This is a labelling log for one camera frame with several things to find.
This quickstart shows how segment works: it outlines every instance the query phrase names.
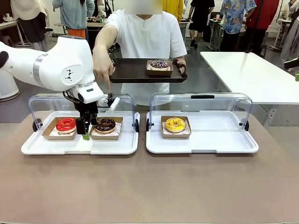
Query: red shirt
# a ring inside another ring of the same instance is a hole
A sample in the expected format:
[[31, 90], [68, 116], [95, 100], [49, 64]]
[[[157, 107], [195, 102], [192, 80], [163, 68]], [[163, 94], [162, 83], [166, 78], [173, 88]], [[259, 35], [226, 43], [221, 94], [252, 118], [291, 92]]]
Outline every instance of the red shirt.
[[[246, 25], [251, 28], [255, 27], [256, 17], [261, 5], [261, 0], [255, 0], [255, 2], [257, 7], [254, 9], [253, 13], [246, 21]], [[257, 24], [257, 29], [268, 29], [268, 26], [272, 23], [277, 12], [278, 5], [279, 0], [264, 0], [260, 19]]]

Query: person in blue hoodie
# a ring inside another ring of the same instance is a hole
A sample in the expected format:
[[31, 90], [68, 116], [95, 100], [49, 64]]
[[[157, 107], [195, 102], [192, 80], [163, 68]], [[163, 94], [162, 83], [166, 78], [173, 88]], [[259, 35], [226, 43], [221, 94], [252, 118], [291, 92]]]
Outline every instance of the person in blue hoodie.
[[52, 4], [60, 8], [60, 20], [69, 35], [88, 39], [87, 17], [93, 15], [93, 0], [53, 0]]

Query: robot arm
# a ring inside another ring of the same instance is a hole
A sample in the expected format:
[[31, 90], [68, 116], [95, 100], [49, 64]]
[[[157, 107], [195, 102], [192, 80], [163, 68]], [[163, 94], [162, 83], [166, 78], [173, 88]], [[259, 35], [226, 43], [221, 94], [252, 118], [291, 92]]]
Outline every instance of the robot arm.
[[111, 94], [105, 95], [94, 81], [89, 45], [79, 37], [59, 37], [48, 52], [11, 48], [0, 42], [0, 70], [25, 83], [62, 91], [80, 112], [78, 134], [87, 134], [90, 124], [96, 124], [98, 107], [114, 110], [119, 102]]

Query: gray-blue sweatshirt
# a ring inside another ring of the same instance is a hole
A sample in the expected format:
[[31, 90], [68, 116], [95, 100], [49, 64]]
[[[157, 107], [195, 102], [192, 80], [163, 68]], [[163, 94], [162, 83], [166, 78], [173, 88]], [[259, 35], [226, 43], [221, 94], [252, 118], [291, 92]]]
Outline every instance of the gray-blue sweatshirt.
[[71, 29], [85, 29], [94, 12], [93, 0], [85, 0], [83, 6], [80, 0], [53, 0], [53, 7], [60, 8], [61, 23]]

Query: blue floral shirt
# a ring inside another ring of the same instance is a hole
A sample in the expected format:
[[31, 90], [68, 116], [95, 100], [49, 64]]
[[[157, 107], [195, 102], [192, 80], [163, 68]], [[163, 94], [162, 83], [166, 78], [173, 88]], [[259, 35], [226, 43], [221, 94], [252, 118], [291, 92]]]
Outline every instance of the blue floral shirt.
[[224, 0], [221, 13], [225, 14], [223, 29], [228, 34], [237, 34], [241, 31], [244, 10], [246, 12], [256, 7], [254, 0]]

